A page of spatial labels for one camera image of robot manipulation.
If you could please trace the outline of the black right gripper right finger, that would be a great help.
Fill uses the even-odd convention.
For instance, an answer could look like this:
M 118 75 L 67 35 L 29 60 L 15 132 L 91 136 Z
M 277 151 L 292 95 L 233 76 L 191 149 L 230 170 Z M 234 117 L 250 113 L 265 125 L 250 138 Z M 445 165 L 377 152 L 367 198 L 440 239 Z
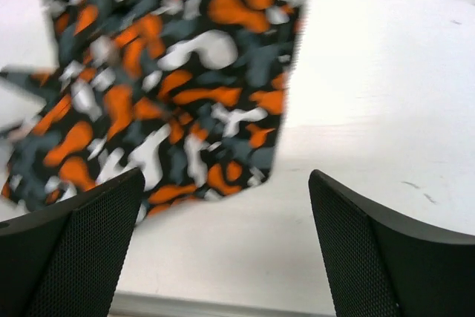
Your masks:
M 309 176 L 337 316 L 473 316 L 474 237 L 403 215 L 319 170 Z

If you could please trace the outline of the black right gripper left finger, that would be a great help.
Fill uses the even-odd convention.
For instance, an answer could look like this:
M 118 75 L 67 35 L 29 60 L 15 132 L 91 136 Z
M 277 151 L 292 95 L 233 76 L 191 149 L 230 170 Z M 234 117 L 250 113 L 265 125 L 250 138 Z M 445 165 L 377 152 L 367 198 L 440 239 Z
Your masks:
M 143 189 L 132 169 L 1 222 L 1 315 L 107 316 Z

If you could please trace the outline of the orange camouflage shorts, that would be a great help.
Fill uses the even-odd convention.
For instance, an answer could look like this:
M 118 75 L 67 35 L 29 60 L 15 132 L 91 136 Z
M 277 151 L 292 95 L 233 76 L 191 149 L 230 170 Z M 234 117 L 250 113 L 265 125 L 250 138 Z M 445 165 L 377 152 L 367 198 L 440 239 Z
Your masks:
M 265 183 L 305 0 L 42 0 L 57 66 L 1 80 L 44 100 L 1 130 L 1 198 L 35 212 L 138 168 L 138 221 Z

